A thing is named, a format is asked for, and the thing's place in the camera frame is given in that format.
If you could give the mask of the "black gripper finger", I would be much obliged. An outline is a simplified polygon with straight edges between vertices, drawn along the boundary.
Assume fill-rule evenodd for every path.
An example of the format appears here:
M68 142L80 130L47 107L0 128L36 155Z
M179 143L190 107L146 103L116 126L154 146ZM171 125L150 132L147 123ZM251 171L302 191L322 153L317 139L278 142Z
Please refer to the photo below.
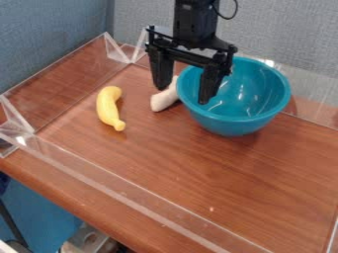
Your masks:
M172 66L174 60L170 58L170 54L166 50L150 45L148 57L152 71L152 79L156 88L163 91L172 80Z
M224 64L208 64L200 75L198 91L198 103L204 105L216 95L222 80L231 73L231 69Z

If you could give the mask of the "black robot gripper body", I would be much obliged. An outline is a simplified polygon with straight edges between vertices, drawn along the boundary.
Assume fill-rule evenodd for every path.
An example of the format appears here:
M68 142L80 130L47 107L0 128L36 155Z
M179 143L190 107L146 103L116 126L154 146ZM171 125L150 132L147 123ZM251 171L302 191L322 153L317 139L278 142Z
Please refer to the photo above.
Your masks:
M238 51L229 42L216 37L218 19L235 18L219 12L219 0L175 0L172 31L168 33L155 25L147 27L146 44L154 69L171 69L176 61L194 66L211 65L216 69L230 69Z

